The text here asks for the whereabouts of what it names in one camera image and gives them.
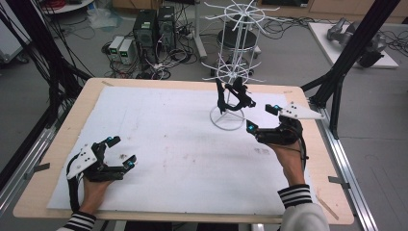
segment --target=wooden table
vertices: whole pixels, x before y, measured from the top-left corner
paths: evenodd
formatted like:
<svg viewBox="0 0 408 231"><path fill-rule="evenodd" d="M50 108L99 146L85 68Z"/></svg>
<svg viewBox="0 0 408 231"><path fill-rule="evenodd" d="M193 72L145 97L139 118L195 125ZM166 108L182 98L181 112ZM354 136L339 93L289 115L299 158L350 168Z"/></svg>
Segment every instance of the wooden table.
<svg viewBox="0 0 408 231"><path fill-rule="evenodd" d="M69 210L47 209L51 194L67 155L84 124L89 117L99 93L105 87L137 87L180 90L215 90L215 83L120 80L94 78L88 80L80 96L69 112L64 124L44 155L41 163L50 163L47 170L35 173L14 208L18 218L69 218ZM251 92L284 94L287 100L308 107L301 88L287 86L250 85ZM307 143L310 160L307 168L310 172L316 197L330 224L350 224L354 221L350 207L339 184L330 183L328 176L337 177L327 149L314 120L302 120L304 140ZM101 211L97 214L101 219L117 220L171 220L171 221L214 221L214 222L247 222L247 223L280 223L281 216L265 215L209 215L209 214L178 214L178 213L141 213Z"/></svg>

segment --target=black metal post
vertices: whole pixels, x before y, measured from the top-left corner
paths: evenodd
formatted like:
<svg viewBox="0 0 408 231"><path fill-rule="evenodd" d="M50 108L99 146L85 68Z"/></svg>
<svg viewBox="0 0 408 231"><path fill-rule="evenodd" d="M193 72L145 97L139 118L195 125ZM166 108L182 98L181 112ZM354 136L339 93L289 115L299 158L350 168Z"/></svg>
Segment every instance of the black metal post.
<svg viewBox="0 0 408 231"><path fill-rule="evenodd" d="M318 92L310 98L311 103L319 108L324 108L327 100L334 94L330 115L330 131L336 139L339 138L337 128L345 75L361 57L366 46L393 12L399 1L376 0L332 68L317 80L301 87L303 91L306 91L320 85Z"/></svg>

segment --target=striped cuff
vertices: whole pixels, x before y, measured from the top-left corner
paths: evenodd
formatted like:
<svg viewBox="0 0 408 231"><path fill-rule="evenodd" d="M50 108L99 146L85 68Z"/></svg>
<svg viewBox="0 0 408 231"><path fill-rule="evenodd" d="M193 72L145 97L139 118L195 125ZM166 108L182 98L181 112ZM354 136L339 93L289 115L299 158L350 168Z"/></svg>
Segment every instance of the striped cuff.
<svg viewBox="0 0 408 231"><path fill-rule="evenodd" d="M312 203L309 185L290 186L278 192L285 209L299 204Z"/></svg>
<svg viewBox="0 0 408 231"><path fill-rule="evenodd" d="M72 214L71 219L64 225L64 228L75 231L90 231L95 221L95 216L78 211Z"/></svg>

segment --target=hand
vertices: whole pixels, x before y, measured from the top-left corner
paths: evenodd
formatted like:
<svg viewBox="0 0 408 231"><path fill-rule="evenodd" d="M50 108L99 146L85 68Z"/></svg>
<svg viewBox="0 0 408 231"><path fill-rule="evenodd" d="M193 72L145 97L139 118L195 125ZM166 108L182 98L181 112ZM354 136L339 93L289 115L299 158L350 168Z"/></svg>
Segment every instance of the hand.
<svg viewBox="0 0 408 231"><path fill-rule="evenodd" d="M267 146L275 151L279 163L283 167L283 173L288 180L289 186L304 185L300 144L299 141L291 145L275 145L267 143Z"/></svg>
<svg viewBox="0 0 408 231"><path fill-rule="evenodd" d="M106 189L112 182L91 182L87 177L84 177L84 201L79 211L94 215L102 205Z"/></svg>

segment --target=floor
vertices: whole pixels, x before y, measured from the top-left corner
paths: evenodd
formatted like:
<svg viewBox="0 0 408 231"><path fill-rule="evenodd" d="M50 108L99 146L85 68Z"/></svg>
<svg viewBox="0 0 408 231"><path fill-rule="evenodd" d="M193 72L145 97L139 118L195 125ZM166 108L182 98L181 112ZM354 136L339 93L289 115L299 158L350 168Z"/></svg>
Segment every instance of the floor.
<svg viewBox="0 0 408 231"><path fill-rule="evenodd" d="M122 14L117 27L94 29L89 27L86 11L60 15L63 28L71 31L66 36L72 51L94 76L108 76L109 61L102 54L102 46L115 35L126 35L133 27L134 19ZM202 18L201 29L205 33L217 33L222 23L209 23ZM396 34L407 31L402 25L386 25L382 30ZM208 53L206 64L216 60L216 40L202 36ZM63 54L66 50L56 39ZM281 39L261 36L262 54L256 62L254 78L266 80L267 85L302 86L325 74L331 64L324 57L318 43L307 28L293 27ZM408 58L386 49L399 64L397 69L351 68L343 87L339 119L339 136L359 186L369 204L379 230L406 230L408 228ZM171 70L169 80L203 81L210 70L200 62L181 64ZM312 96L315 89L306 92ZM0 68L0 169L13 155L48 106L48 86L32 63L13 61ZM330 111L331 100L327 109ZM13 216L13 204L20 192L0 218L1 230L55 230L64 219L23 219ZM102 221L94 230L99 230ZM114 230L110 222L106 230ZM177 230L192 231L194 223L187 223ZM248 225L241 225L248 230ZM266 230L276 230L266 225ZM332 230L361 230L358 222L352 225L332 225Z"/></svg>

